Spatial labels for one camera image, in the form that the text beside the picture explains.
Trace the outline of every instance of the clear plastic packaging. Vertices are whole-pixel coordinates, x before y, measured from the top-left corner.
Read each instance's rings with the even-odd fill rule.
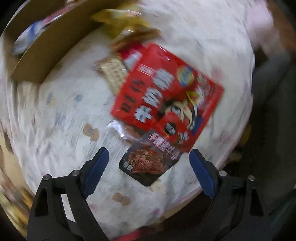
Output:
[[[141,138],[139,130],[135,127],[125,124],[119,120],[112,120],[107,127],[114,133],[120,136],[123,140],[129,141],[131,144],[138,141]]]

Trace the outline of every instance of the cardboard box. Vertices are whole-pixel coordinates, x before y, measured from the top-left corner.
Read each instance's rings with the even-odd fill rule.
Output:
[[[41,83],[60,59],[89,32],[99,27],[90,16],[97,11],[115,8],[122,0],[87,0],[51,23],[21,58],[12,56],[18,36],[32,23],[62,8],[65,0],[29,0],[4,31],[8,72],[15,81]]]

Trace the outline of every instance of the red snack package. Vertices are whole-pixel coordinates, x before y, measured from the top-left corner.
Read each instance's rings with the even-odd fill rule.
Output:
[[[197,71],[182,59],[150,44],[122,86],[111,114],[148,131],[157,122],[164,101],[188,87],[193,88]]]
[[[133,69],[137,62],[142,58],[145,50],[146,48],[141,43],[136,42],[118,51],[127,71],[131,71]]]
[[[184,95],[177,96],[165,110],[165,115],[153,127],[158,133],[177,146],[190,152],[223,93],[223,88],[198,73],[196,85]]]

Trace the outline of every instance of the yellow snack bag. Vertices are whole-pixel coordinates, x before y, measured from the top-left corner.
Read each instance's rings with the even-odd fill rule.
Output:
[[[135,2],[128,2],[117,9],[97,12],[91,18],[105,24],[107,35],[113,39],[111,49],[117,51],[133,41],[144,41],[159,35],[159,30],[151,28],[141,15],[140,6]]]

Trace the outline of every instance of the metal screw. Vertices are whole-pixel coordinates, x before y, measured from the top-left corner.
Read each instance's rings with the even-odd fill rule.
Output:
[[[44,177],[43,177],[43,180],[44,181],[47,181],[47,180],[49,180],[50,179],[50,175],[49,174],[46,174]]]
[[[255,180],[255,177],[254,176],[252,176],[252,175],[250,175],[250,176],[248,176],[248,179],[252,182],[252,181],[254,181]]]
[[[225,172],[225,171],[219,171],[219,175],[220,176],[222,176],[222,177],[224,177],[224,176],[226,176],[227,175],[227,172]]]
[[[76,177],[79,175],[79,170],[72,171],[72,176]]]

